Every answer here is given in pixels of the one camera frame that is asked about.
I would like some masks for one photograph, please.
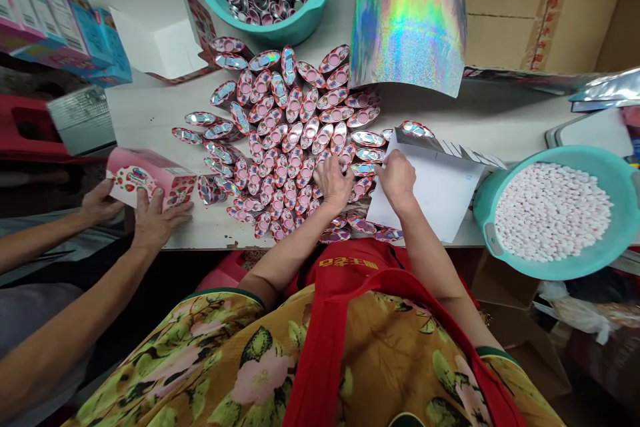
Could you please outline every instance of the white paper sheet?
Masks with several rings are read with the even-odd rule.
[[[436,151],[400,144],[395,132],[387,152],[398,149],[415,168],[415,195],[422,212],[441,242],[451,243],[465,217],[484,166]],[[400,219],[381,187],[371,200],[367,220],[400,229]]]

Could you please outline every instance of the teal plastic tub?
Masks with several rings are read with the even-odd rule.
[[[205,0],[218,17],[238,30],[248,33],[266,47],[281,49],[298,45],[310,36],[322,20],[327,0],[308,0],[294,16],[275,25],[248,25],[233,18],[226,0]]]
[[[585,248],[579,257],[556,262],[532,262],[507,253],[495,231],[495,209],[507,184],[518,172],[532,163],[559,163],[589,172],[598,178],[598,186],[607,192],[611,223],[602,240]],[[640,224],[640,171],[620,157],[595,147],[570,145],[536,153],[508,171],[492,173],[480,185],[473,202],[477,220],[489,252],[517,271],[542,280],[570,280],[583,277],[608,266],[633,242]]]

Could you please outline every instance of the white candy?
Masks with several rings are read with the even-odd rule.
[[[602,240],[611,207],[596,177],[557,163],[533,163],[500,196],[495,228],[510,254],[541,263],[564,260]]]

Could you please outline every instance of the apron strap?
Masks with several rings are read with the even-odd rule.
[[[372,272],[362,276],[337,266],[317,269],[311,323],[283,425],[308,427],[335,423],[349,301],[373,290],[427,306],[469,359],[494,425],[525,427],[526,422],[504,385],[492,375],[462,329],[425,286],[405,270]]]

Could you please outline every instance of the hand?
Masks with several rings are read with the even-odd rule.
[[[82,199],[77,216],[87,228],[115,217],[124,208],[124,203],[107,198],[112,186],[113,179],[104,179]]]
[[[379,165],[375,168],[375,173],[391,207],[397,214],[398,209],[403,209],[412,202],[415,203],[413,196],[415,168],[399,150],[393,150],[387,155],[384,164],[385,168]]]
[[[153,192],[151,202],[147,191],[138,189],[138,208],[135,218],[135,235],[131,247],[160,250],[168,241],[175,229],[193,217],[187,212],[193,202],[185,202],[161,213],[163,190],[157,188]]]
[[[313,172],[313,179],[318,184],[325,198],[324,203],[332,205],[336,209],[336,215],[347,206],[351,190],[353,189],[353,170],[347,169],[345,175],[340,169],[338,157],[332,155],[328,159],[318,163]]]

